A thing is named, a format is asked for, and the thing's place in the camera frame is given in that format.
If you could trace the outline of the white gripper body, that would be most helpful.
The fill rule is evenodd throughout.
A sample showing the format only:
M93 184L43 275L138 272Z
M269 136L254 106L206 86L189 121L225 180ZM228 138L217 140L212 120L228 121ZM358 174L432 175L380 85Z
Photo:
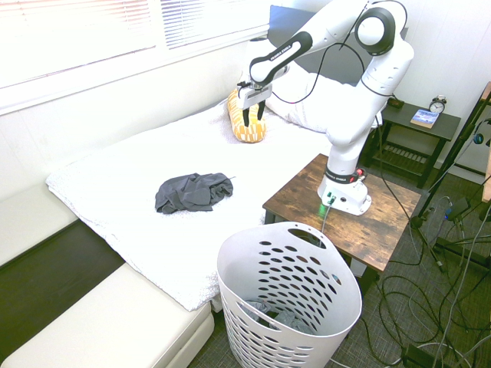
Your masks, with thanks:
M239 82L238 87L238 102L239 109L246 110L255 104L260 104L272 95L272 85L267 84L263 87L254 84L253 82Z

